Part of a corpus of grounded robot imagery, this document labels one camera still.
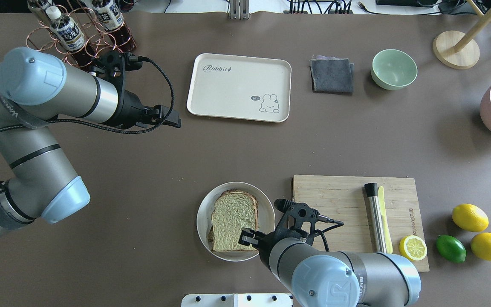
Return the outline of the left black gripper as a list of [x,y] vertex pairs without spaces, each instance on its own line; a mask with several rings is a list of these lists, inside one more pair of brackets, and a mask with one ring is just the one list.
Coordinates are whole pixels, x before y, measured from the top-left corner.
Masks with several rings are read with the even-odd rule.
[[182,121],[178,111],[163,105],[144,106],[137,95],[125,89],[125,73],[139,70],[142,65],[143,62],[138,56],[130,52],[119,53],[116,50],[94,59],[92,69],[96,67],[101,79],[111,84],[110,89],[116,90],[115,99],[110,99],[116,101],[116,109],[102,124],[115,128],[146,127],[155,124],[181,128]]

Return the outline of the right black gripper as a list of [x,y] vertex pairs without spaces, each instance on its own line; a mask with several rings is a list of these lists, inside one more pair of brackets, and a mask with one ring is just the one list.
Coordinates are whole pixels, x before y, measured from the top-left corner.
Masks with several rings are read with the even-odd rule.
[[342,221],[320,214],[319,210],[306,203],[278,199],[274,201],[274,205],[283,213],[274,231],[266,235],[253,229],[242,229],[238,239],[240,245],[268,252],[275,243],[284,238],[296,238],[312,246],[315,238],[321,237],[325,251],[329,252],[325,233],[344,225]]

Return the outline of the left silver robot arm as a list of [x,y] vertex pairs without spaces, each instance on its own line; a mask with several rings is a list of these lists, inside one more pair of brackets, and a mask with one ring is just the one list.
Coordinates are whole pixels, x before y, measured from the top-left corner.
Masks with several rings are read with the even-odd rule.
[[144,106],[125,89],[125,73],[152,60],[107,51],[92,58],[88,71],[56,56],[16,47],[0,62],[0,153],[15,177],[0,181],[0,236],[37,218],[59,222],[86,206],[82,178],[49,130],[70,123],[115,133],[150,132],[181,126],[171,105]]

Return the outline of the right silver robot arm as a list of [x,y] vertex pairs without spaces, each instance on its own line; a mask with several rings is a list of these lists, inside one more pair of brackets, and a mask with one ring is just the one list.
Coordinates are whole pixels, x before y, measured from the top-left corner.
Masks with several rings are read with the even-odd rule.
[[258,250],[263,264],[304,307],[409,307],[419,299],[421,278],[403,256],[327,252],[312,246],[316,222],[340,222],[305,203],[278,199],[283,217],[273,232],[243,228],[238,242]]

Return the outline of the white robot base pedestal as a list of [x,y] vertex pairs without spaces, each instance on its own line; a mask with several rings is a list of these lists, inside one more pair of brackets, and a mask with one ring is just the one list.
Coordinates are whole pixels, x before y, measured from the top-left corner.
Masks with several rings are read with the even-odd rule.
[[191,294],[182,299],[182,307],[292,307],[289,293],[216,293]]

